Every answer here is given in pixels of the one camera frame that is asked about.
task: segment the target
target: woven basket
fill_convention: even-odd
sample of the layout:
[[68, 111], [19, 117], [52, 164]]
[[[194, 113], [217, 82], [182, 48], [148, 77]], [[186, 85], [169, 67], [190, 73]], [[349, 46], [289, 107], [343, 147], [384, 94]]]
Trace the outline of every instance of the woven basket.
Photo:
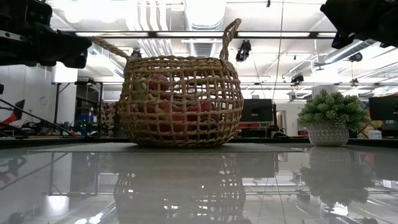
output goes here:
[[124, 223], [244, 223], [246, 200], [232, 154], [114, 155], [114, 199]]
[[216, 146], [232, 138], [243, 108], [228, 44], [241, 20], [228, 25], [220, 59], [133, 58], [99, 37], [92, 41], [127, 59], [118, 103], [124, 131], [140, 145]]

